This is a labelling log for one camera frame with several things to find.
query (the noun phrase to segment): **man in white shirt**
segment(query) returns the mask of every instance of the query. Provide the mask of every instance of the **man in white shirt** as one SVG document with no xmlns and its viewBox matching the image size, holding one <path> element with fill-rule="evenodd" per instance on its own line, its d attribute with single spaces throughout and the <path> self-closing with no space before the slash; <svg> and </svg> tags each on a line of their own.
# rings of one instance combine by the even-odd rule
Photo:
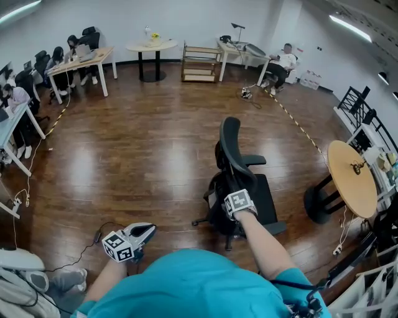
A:
<svg viewBox="0 0 398 318">
<path fill-rule="evenodd" d="M 2 89 L 2 94 L 3 98 L 7 99 L 8 106 L 11 108 L 12 112 L 16 111 L 18 105 L 30 101 L 30 96 L 22 87 L 12 87 L 10 84 L 6 84 Z M 30 145 L 30 132 L 27 128 L 28 121 L 28 115 L 24 114 L 12 134 L 18 148 L 18 159 L 20 159 L 24 152 L 25 159 L 28 159 L 32 153 L 32 146 Z"/>
<path fill-rule="evenodd" d="M 267 66 L 267 72 L 278 76 L 278 80 L 274 87 L 271 88 L 271 95 L 276 94 L 276 90 L 280 88 L 288 77 L 288 73 L 296 67 L 296 57 L 292 54 L 292 45 L 286 43 L 283 52 L 270 55 L 271 61 Z M 269 81 L 265 80 L 261 87 L 269 86 Z"/>
</svg>

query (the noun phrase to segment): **teal shirt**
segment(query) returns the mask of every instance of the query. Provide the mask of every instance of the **teal shirt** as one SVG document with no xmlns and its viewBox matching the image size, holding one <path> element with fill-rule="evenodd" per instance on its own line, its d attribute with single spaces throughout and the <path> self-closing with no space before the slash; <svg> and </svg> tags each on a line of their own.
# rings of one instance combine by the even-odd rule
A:
<svg viewBox="0 0 398 318">
<path fill-rule="evenodd" d="M 310 284 L 298 268 L 277 279 Z M 308 293 L 274 286 L 219 254 L 180 250 L 159 258 L 143 274 L 125 278 L 100 301 L 86 302 L 78 311 L 88 318 L 288 318 L 284 301 L 307 304 Z M 321 296 L 316 297 L 323 306 L 322 318 L 331 317 Z"/>
</svg>

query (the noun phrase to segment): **lamp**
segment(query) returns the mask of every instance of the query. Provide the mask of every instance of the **lamp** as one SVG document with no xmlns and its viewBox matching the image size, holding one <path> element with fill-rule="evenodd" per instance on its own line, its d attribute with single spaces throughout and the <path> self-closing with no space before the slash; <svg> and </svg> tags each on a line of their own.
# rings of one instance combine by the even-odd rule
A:
<svg viewBox="0 0 398 318">
<path fill-rule="evenodd" d="M 26 11 L 26 10 L 28 10 L 28 9 L 36 6 L 36 5 L 38 5 L 40 2 L 42 2 L 42 0 L 38 0 L 38 1 L 32 2 L 30 4 L 27 4 L 26 6 L 20 7 L 18 9 L 16 9 L 16 10 L 6 14 L 5 16 L 2 16 L 0 18 L 0 24 L 5 22 L 5 21 L 7 21 L 8 19 L 16 16 L 17 14 L 20 14 L 20 13 L 22 13 L 22 12 L 24 12 L 24 11 Z"/>
<path fill-rule="evenodd" d="M 333 21 L 335 21 L 336 23 L 341 24 L 343 27 L 346 27 L 347 29 L 350 29 L 351 31 L 353 31 L 353 32 L 357 33 L 358 35 L 362 36 L 362 38 L 368 40 L 369 42 L 372 42 L 372 39 L 371 39 L 371 37 L 368 34 L 366 34 L 365 32 L 363 32 L 361 30 L 359 30 L 355 26 L 353 26 L 353 25 L 351 25 L 351 24 L 349 24 L 349 23 L 347 23 L 347 22 L 345 22 L 343 20 L 340 20 L 337 17 L 330 16 L 330 18 Z"/>
<path fill-rule="evenodd" d="M 242 32 L 242 29 L 245 29 L 245 27 L 243 27 L 243 26 L 241 26 L 239 24 L 235 24 L 235 23 L 231 23 L 231 24 L 232 24 L 234 29 L 236 29 L 237 27 L 241 28 L 241 30 L 239 31 L 239 40 L 238 40 L 238 42 L 240 42 L 241 41 L 241 32 Z"/>
<path fill-rule="evenodd" d="M 385 82 L 387 85 L 390 85 L 390 82 L 388 80 L 387 74 L 385 72 L 380 72 L 379 77 L 382 79 L 383 82 Z"/>
</svg>

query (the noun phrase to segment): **ceiling light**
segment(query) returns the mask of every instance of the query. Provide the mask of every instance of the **ceiling light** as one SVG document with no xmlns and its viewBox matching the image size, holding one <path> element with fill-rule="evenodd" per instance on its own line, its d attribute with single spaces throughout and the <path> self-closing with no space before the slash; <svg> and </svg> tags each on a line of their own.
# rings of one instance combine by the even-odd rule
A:
<svg viewBox="0 0 398 318">
<path fill-rule="evenodd" d="M 346 27 L 347 29 L 350 29 L 351 31 L 353 31 L 353 32 L 357 33 L 358 35 L 362 36 L 364 39 L 368 40 L 369 42 L 372 42 L 372 39 L 371 39 L 371 37 L 368 34 L 366 34 L 365 32 L 363 32 L 361 30 L 359 30 L 355 26 L 353 26 L 353 25 L 351 25 L 351 24 L 349 24 L 349 23 L 347 23 L 347 22 L 345 22 L 343 20 L 340 20 L 340 19 L 338 19 L 336 17 L 333 17 L 333 16 L 330 16 L 330 18 L 333 21 L 335 21 L 335 22 L 341 24 L 342 26 Z"/>
<path fill-rule="evenodd" d="M 4 17 L 0 18 L 0 23 L 3 23 L 5 21 L 7 21 L 8 19 L 16 16 L 17 14 L 20 14 L 20 13 L 22 13 L 22 12 L 24 12 L 24 11 L 26 11 L 26 10 L 28 10 L 28 9 L 36 6 L 36 5 L 38 5 L 40 2 L 42 2 L 42 0 L 38 0 L 38 1 L 32 2 L 30 4 L 27 4 L 26 6 L 20 7 L 19 9 L 16 9 L 16 10 L 10 12 L 9 14 L 6 14 Z"/>
<path fill-rule="evenodd" d="M 390 82 L 388 81 L 387 74 L 385 72 L 380 72 L 379 77 L 385 82 L 387 85 L 390 85 Z"/>
</svg>

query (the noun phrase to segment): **chair armrest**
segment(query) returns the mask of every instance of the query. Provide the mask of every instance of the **chair armrest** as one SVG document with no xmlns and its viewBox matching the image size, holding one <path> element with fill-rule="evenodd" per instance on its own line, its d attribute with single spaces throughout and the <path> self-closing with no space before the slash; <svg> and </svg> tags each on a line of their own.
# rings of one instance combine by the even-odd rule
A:
<svg viewBox="0 0 398 318">
<path fill-rule="evenodd" d="M 267 160 L 263 156 L 259 155 L 242 156 L 242 159 L 246 166 L 265 165 L 267 163 Z"/>
</svg>

